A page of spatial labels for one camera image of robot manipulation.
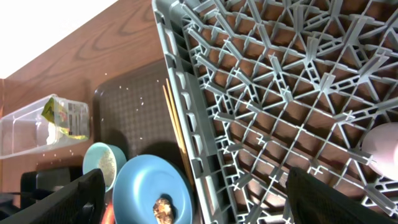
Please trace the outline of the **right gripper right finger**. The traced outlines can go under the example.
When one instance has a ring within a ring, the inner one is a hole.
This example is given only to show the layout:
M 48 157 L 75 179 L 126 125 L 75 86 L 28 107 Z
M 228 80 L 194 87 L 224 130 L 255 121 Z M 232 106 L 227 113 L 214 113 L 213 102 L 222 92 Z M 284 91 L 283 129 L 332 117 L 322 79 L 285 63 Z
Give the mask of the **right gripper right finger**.
M 394 223 L 351 200 L 299 167 L 290 169 L 286 182 L 290 210 L 298 224 Z

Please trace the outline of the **pink cup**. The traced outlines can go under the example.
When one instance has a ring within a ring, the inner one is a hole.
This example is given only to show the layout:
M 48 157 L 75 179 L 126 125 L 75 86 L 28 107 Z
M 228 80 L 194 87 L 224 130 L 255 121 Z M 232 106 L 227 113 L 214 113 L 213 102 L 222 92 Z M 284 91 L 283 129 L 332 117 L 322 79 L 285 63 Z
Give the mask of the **pink cup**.
M 370 130 L 361 149 L 372 155 L 369 167 L 374 172 L 397 180 L 397 123 L 381 124 Z

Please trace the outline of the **yellow green snack wrapper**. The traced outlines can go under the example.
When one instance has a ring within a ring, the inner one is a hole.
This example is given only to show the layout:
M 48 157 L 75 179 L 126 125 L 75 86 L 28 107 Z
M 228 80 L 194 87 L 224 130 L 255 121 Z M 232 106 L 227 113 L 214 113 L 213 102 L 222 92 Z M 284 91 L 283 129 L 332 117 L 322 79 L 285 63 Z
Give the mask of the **yellow green snack wrapper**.
M 41 115 L 68 138 L 84 140 L 90 136 L 88 106 L 84 103 L 58 100 L 53 96 L 46 102 Z

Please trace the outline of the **orange carrot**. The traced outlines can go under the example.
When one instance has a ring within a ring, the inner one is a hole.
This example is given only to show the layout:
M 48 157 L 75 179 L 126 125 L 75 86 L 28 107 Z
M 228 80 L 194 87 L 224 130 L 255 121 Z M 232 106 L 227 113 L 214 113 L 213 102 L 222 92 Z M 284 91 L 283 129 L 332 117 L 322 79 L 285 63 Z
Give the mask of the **orange carrot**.
M 114 207 L 112 203 L 109 203 L 106 207 L 104 215 L 101 220 L 101 224 L 115 224 L 114 219 Z

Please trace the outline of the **brown food scrap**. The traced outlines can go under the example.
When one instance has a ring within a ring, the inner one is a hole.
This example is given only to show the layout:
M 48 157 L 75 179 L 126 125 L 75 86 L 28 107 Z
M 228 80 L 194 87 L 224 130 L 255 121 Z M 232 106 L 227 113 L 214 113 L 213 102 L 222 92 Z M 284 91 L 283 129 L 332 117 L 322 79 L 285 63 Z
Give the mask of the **brown food scrap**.
M 166 198 L 159 198 L 153 206 L 153 213 L 158 224 L 173 224 L 172 204 Z

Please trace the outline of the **white paper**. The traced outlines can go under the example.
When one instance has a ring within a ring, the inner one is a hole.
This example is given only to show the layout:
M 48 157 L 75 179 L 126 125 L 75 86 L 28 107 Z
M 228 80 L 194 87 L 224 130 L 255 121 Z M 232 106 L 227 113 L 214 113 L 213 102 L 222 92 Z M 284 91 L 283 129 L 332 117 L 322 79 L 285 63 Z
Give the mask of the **white paper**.
M 57 127 L 53 123 L 48 124 L 48 137 L 46 138 L 47 145 L 51 145 L 56 143 L 58 140 L 57 137 Z

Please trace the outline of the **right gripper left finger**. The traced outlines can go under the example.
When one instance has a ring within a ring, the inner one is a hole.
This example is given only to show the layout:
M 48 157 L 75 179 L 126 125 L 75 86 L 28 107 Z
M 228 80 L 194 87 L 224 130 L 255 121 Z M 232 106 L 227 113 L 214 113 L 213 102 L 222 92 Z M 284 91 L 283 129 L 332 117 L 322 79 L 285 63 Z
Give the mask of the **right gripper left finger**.
M 37 203 L 1 220 L 9 224 L 75 224 L 101 222 L 105 184 L 100 169 L 93 169 Z

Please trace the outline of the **blue plate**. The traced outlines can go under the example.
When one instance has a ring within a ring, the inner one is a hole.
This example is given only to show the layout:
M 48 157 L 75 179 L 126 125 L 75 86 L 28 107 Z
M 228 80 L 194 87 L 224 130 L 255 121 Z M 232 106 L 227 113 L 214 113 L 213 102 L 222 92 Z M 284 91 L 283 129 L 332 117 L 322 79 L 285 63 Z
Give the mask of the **blue plate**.
M 113 187 L 116 223 L 156 224 L 153 206 L 161 197 L 172 204 L 174 223 L 193 222 L 193 192 L 181 171 L 171 162 L 150 154 L 130 159 L 120 170 Z

